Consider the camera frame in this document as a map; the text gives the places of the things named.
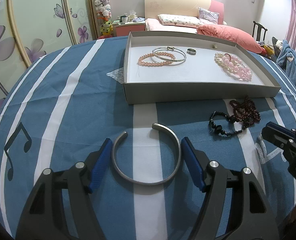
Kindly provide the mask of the wide silver cuff bangle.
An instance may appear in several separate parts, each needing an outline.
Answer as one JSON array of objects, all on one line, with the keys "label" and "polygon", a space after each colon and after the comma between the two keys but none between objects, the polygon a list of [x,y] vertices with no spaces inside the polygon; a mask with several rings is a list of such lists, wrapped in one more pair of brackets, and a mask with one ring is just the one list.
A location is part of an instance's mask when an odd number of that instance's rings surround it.
[{"label": "wide silver cuff bangle", "polygon": [[[163,177],[161,151],[159,142],[159,133],[167,135],[173,142],[175,148],[175,167],[168,177]],[[140,186],[159,186],[166,184],[173,180],[181,166],[181,146],[177,135],[170,128],[153,123],[151,129],[142,127],[136,128],[133,133],[133,139],[139,139],[139,142],[133,142],[133,175],[127,176],[118,166],[117,153],[121,143],[128,137],[126,131],[122,132],[117,139],[115,139],[112,148],[112,164],[117,173],[125,180]]]}]

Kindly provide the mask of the thin silver bangle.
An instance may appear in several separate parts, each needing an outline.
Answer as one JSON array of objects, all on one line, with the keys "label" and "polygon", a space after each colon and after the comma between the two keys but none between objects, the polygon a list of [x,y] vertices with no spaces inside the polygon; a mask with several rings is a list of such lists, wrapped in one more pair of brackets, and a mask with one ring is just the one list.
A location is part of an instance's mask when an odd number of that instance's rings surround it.
[{"label": "thin silver bangle", "polygon": [[152,54],[162,61],[169,61],[171,63],[182,63],[187,59],[184,51],[172,46],[155,48],[152,50]]}]

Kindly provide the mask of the blue hanging bathrobe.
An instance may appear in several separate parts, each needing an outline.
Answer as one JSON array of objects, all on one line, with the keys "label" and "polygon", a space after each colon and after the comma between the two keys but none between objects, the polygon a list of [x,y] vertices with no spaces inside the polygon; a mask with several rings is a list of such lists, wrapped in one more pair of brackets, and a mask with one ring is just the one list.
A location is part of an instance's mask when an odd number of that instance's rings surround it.
[{"label": "blue hanging bathrobe", "polygon": [[296,85],[296,51],[291,48],[287,40],[283,40],[282,48],[277,57],[277,65],[283,66],[286,63],[285,73],[290,81]]}]

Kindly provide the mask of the dark wooden chair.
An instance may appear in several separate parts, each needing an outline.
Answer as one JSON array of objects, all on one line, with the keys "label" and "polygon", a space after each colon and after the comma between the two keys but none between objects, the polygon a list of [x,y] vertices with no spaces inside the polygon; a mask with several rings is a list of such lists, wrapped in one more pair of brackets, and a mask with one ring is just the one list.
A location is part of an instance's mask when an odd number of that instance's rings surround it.
[{"label": "dark wooden chair", "polygon": [[266,38],[266,33],[268,29],[265,28],[262,24],[253,21],[252,37],[257,42],[264,42]]}]

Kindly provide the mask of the folded coral duvet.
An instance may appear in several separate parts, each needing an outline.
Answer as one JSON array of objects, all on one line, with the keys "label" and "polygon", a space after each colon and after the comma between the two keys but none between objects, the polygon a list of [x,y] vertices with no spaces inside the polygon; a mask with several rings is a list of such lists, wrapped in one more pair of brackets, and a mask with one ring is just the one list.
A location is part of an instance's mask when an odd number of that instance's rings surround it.
[{"label": "folded coral duvet", "polygon": [[255,39],[249,33],[241,29],[222,24],[202,24],[199,25],[196,30],[197,33],[201,35],[234,42],[245,50],[249,50],[253,53],[260,54],[262,52],[261,46]]}]

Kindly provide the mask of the purple patterned pillow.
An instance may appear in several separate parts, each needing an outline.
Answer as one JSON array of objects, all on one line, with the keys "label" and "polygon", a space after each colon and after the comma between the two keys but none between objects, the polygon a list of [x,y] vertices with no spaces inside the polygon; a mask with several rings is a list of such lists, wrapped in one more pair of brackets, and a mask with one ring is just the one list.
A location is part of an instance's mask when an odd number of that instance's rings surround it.
[{"label": "purple patterned pillow", "polygon": [[220,14],[218,12],[209,11],[202,7],[198,7],[198,18],[200,20],[206,20],[211,23],[218,24]]}]

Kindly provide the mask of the grey cardboard tray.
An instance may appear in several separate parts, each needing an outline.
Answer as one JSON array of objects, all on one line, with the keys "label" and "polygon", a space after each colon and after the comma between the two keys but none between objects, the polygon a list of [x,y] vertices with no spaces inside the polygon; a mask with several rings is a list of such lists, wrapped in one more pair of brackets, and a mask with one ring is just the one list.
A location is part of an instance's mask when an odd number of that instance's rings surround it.
[{"label": "grey cardboard tray", "polygon": [[[182,63],[157,66],[160,59],[150,56],[141,66],[140,56],[158,47],[172,46],[184,51]],[[250,81],[229,73],[215,62],[215,56],[239,59],[251,72]],[[124,57],[124,93],[128,104],[204,100],[273,98],[281,85],[269,67],[236,43],[191,33],[139,31],[130,33]]]}]

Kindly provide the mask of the floral white pillow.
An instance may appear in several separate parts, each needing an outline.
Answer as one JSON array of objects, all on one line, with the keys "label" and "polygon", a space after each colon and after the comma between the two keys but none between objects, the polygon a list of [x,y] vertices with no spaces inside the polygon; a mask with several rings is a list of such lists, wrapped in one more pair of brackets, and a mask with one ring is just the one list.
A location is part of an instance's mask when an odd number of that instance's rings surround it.
[{"label": "floral white pillow", "polygon": [[197,17],[193,16],[159,14],[158,18],[162,25],[173,25],[190,28],[194,28],[201,25],[201,21]]}]

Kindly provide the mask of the small clear plastic bag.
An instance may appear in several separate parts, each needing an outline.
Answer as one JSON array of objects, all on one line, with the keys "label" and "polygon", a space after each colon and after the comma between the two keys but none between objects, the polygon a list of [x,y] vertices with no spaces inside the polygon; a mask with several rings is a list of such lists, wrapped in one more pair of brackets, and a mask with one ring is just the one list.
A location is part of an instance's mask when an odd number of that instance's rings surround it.
[{"label": "small clear plastic bag", "polygon": [[116,70],[113,70],[112,72],[109,72],[106,74],[108,77],[111,77],[115,81],[117,81],[120,84],[124,83],[124,68],[119,68]]}]

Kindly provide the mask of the pink bed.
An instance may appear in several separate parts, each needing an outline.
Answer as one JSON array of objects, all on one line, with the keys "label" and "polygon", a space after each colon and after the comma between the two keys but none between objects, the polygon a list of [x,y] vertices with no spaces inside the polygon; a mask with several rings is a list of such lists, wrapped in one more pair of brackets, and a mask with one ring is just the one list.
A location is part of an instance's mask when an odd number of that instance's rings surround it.
[{"label": "pink bed", "polygon": [[146,31],[176,31],[176,32],[197,34],[196,28],[181,27],[181,26],[174,26],[174,25],[162,25],[161,22],[155,18],[146,19],[145,30]]}]

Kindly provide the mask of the cream pink headboard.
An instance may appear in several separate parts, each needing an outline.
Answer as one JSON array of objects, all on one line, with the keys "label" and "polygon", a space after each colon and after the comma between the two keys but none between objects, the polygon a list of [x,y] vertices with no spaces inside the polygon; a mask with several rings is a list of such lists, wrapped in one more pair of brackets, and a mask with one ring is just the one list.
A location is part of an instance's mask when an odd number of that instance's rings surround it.
[{"label": "cream pink headboard", "polygon": [[159,14],[194,16],[199,8],[218,12],[218,23],[224,23],[224,4],[216,0],[144,0],[145,18],[158,18]]}]

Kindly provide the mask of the pink bedside table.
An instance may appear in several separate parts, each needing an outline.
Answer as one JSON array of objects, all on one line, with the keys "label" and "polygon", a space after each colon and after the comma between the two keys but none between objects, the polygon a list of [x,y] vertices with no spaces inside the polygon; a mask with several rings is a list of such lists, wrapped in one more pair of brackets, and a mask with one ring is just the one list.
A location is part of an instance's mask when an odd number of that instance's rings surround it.
[{"label": "pink bedside table", "polygon": [[130,32],[144,31],[145,21],[143,22],[127,22],[121,23],[120,21],[114,21],[112,24],[113,36],[128,36]]}]

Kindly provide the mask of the sliding glass wardrobe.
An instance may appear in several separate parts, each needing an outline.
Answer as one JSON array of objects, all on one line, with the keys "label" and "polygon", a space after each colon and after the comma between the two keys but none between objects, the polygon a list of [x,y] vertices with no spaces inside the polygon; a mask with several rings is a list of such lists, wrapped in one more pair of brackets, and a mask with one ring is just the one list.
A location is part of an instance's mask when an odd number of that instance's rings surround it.
[{"label": "sliding glass wardrobe", "polygon": [[31,63],[93,39],[89,0],[0,0],[0,107]]}]

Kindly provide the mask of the plush toy tower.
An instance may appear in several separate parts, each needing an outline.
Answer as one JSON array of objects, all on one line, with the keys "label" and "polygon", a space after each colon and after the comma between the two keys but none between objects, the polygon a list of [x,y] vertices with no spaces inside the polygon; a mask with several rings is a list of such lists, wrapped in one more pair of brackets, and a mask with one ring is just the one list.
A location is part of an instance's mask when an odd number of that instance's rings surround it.
[{"label": "plush toy tower", "polygon": [[93,0],[93,2],[98,37],[110,36],[113,32],[110,0]]}]

